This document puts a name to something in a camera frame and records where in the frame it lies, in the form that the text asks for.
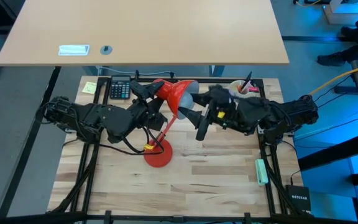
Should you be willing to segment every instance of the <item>wooden desk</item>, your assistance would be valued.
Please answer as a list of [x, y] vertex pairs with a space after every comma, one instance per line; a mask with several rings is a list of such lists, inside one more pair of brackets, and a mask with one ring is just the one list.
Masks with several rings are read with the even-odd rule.
[[[92, 102], [93, 95], [81, 91], [86, 82], [96, 81], [97, 77], [82, 77], [76, 103]], [[208, 85], [200, 84], [200, 92], [206, 91]], [[283, 101], [278, 79], [264, 79], [264, 85], [267, 98]], [[108, 103], [126, 108], [131, 101], [109, 100]], [[172, 117], [166, 103], [161, 112], [168, 119]], [[176, 120], [166, 138], [172, 145], [173, 158], [163, 168], [150, 167], [141, 156], [127, 156], [101, 147], [89, 213], [102, 215], [105, 210], [111, 210], [114, 215], [243, 217], [244, 212], [250, 212], [252, 217], [269, 217], [266, 190], [258, 186], [256, 178], [254, 161], [260, 159], [257, 135], [244, 136], [211, 125], [204, 141], [196, 141], [195, 136], [196, 130], [187, 119]], [[74, 134], [68, 134], [66, 141], [74, 138]], [[141, 129], [133, 131], [128, 139], [137, 148], [145, 144]], [[105, 132], [102, 143], [109, 144]], [[127, 149], [123, 143], [115, 146]], [[73, 187], [82, 147], [83, 143], [77, 141], [63, 148], [48, 209], [55, 208]], [[299, 170], [295, 151], [289, 145], [280, 144], [277, 156], [283, 184], [288, 184], [290, 175]], [[294, 175], [294, 182], [302, 185], [299, 174]], [[272, 188], [279, 212], [273, 184]]]
[[[66, 44], [89, 55], [58, 56]], [[256, 64], [288, 64], [270, 0], [29, 0], [0, 52], [0, 66]]]

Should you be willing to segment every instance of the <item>red desk lamp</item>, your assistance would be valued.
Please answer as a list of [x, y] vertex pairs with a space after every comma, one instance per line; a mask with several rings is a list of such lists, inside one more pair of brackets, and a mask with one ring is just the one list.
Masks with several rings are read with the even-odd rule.
[[[154, 82], [160, 81], [163, 81], [164, 85], [160, 88], [156, 95], [157, 97], [167, 101], [168, 107], [173, 113], [173, 117], [167, 124], [167, 127], [156, 137], [157, 141], [164, 148], [164, 152], [152, 156], [144, 155], [144, 159], [152, 167], [163, 167], [171, 161], [173, 154], [172, 147], [171, 144], [169, 144], [169, 142], [164, 139], [165, 135], [176, 119], [186, 118], [185, 115], [178, 111], [178, 108], [183, 107], [192, 109], [194, 102], [190, 93], [198, 93], [200, 88], [198, 82], [194, 80], [183, 80], [176, 83], [170, 83], [162, 79], [157, 79]], [[162, 152], [161, 147], [159, 147], [158, 144], [153, 140], [146, 144], [144, 149], [145, 153]]]

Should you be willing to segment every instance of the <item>lamp shade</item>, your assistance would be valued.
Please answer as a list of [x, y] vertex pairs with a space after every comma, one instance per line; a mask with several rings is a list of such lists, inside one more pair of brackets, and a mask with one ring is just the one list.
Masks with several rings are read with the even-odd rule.
[[185, 119], [185, 115], [178, 111], [178, 108], [193, 108], [194, 101], [191, 93], [198, 93], [200, 88], [198, 82], [194, 80], [183, 80], [176, 83], [170, 83], [162, 79], [156, 79], [154, 82], [160, 81], [163, 81], [164, 85], [156, 93], [157, 97], [167, 101], [171, 112], [178, 119]]

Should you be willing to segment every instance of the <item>calculator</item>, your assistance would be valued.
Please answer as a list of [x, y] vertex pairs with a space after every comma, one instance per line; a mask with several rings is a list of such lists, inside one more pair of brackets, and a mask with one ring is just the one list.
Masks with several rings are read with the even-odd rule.
[[129, 75], [113, 75], [111, 77], [111, 92], [110, 99], [112, 100], [126, 100], [131, 97], [131, 88], [129, 82], [131, 76]]

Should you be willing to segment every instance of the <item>black robotic arm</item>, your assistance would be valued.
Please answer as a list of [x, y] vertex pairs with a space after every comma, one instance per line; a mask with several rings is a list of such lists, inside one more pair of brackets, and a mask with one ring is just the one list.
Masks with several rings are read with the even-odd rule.
[[[110, 143], [124, 141], [135, 128], [160, 131], [167, 120], [159, 109], [163, 103], [154, 98], [163, 82], [140, 85], [131, 82], [132, 92], [137, 96], [128, 109], [113, 105], [90, 103], [78, 105], [68, 98], [59, 96], [47, 103], [45, 118], [60, 129], [74, 129], [78, 139], [94, 143], [100, 138], [101, 131], [106, 129]], [[210, 86], [209, 91], [192, 94], [193, 101], [206, 107], [205, 114], [179, 108], [195, 126], [196, 139], [202, 141], [210, 124], [218, 124], [223, 129], [230, 128], [245, 135], [253, 134], [256, 128], [263, 131], [264, 142], [279, 143], [284, 133], [296, 131], [303, 124], [313, 124], [318, 119], [318, 107], [309, 95], [289, 103], [277, 103], [259, 97], [237, 99], [221, 85]]]
[[303, 124], [313, 124], [318, 119], [318, 107], [310, 95], [289, 103], [277, 103], [259, 97], [236, 98], [228, 89], [215, 85], [206, 93], [192, 94], [192, 97], [195, 103], [207, 108], [205, 114], [186, 108], [179, 108], [179, 111], [198, 129], [196, 139], [199, 141], [204, 139], [209, 124], [215, 123], [246, 136], [259, 126], [264, 141], [277, 144], [284, 133], [296, 131]]

